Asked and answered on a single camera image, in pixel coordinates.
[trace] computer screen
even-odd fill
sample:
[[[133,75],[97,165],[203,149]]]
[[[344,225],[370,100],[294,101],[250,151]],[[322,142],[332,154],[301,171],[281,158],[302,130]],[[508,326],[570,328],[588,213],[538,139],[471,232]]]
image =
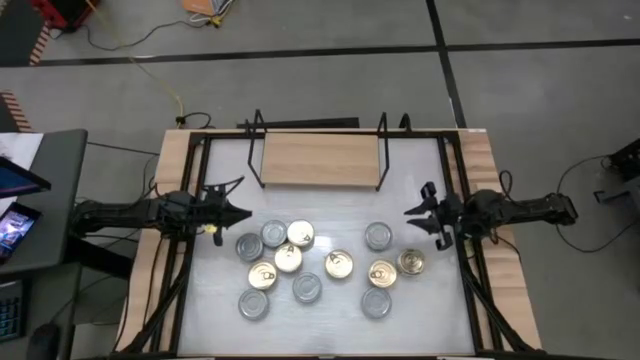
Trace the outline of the computer screen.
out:
[[[49,189],[48,181],[0,157],[0,199]]]

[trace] red object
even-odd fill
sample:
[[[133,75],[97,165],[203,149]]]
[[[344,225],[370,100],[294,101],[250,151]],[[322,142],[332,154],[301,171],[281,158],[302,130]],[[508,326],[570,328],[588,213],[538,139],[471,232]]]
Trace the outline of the red object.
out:
[[[91,0],[97,6],[100,0]],[[85,0],[31,0],[51,28],[76,30],[91,14],[91,7]]]

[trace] tin can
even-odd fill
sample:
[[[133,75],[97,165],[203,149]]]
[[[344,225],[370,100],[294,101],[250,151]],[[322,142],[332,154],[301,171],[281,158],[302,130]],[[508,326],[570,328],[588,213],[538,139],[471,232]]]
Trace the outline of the tin can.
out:
[[[287,225],[280,220],[267,221],[260,231],[262,242],[270,248],[277,248],[287,240]]]
[[[369,281],[379,288],[387,288],[396,282],[396,267],[386,260],[376,260],[369,268]]]
[[[249,289],[240,296],[238,311],[247,320],[261,320],[269,312],[269,298],[260,290]]]
[[[364,231],[364,240],[373,251],[383,251],[391,246],[393,233],[391,228],[383,222],[374,222]]]
[[[322,294],[322,282],[312,273],[302,273],[293,281],[293,296],[303,304],[311,304]]]
[[[382,319],[391,311],[391,296],[385,289],[370,288],[360,302],[362,312],[370,319]]]
[[[244,234],[236,242],[236,254],[246,262],[254,262],[260,259],[263,251],[262,240],[257,234]]]
[[[306,220],[296,220],[289,224],[287,228],[287,238],[295,246],[305,247],[309,245],[314,236],[313,225]]]
[[[333,250],[324,259],[327,273],[336,279],[344,279],[353,271],[353,258],[344,250]]]
[[[396,260],[398,271],[407,275],[418,275],[424,270],[424,254],[420,250],[407,249]]]
[[[276,268],[268,261],[255,263],[249,269],[249,284],[258,290],[266,290],[276,282]]]
[[[302,264],[302,251],[300,251],[299,247],[286,243],[276,250],[274,260],[278,270],[294,272],[298,270],[300,264]]]

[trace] black desk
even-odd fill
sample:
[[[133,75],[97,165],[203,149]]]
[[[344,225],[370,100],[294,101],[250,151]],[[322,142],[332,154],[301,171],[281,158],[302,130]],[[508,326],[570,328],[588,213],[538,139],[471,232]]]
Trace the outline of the black desk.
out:
[[[29,337],[40,325],[51,321],[55,313],[77,295],[81,272],[79,264],[66,264],[29,275],[25,284],[29,291],[26,336],[0,343],[0,358],[26,359]],[[74,303],[71,303],[55,319],[61,331],[59,359],[68,359],[71,356],[73,312]]]
[[[80,262],[129,278],[131,259],[69,236],[69,215],[75,204],[86,145],[86,130],[44,134],[30,170],[49,181],[51,190],[18,197],[19,203],[40,211],[42,216],[11,259],[0,266],[0,276]]]
[[[51,183],[51,191],[18,197],[18,202],[42,216],[18,246],[11,259],[0,266],[0,275],[38,270],[62,263],[67,247],[69,214],[73,210],[86,130],[47,133],[42,138],[30,171]]]

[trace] gold can lid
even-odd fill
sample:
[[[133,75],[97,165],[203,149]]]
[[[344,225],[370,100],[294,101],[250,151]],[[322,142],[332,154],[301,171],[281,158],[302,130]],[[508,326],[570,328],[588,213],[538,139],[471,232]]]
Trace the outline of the gold can lid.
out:
[[[249,284],[258,290],[266,290],[276,282],[275,266],[268,261],[260,261],[249,269]]]
[[[324,268],[332,277],[343,279],[353,271],[353,259],[344,250],[333,250],[324,259]]]
[[[407,249],[398,256],[398,270],[408,275],[418,275],[424,270],[424,254],[420,250]]]
[[[376,260],[369,268],[369,281],[379,288],[386,288],[396,282],[396,267],[387,260]]]
[[[296,220],[287,228],[287,238],[296,246],[304,247],[313,241],[313,225],[306,220]]]
[[[282,244],[276,250],[275,262],[279,270],[294,272],[298,270],[300,264],[302,264],[302,251],[293,244]]]

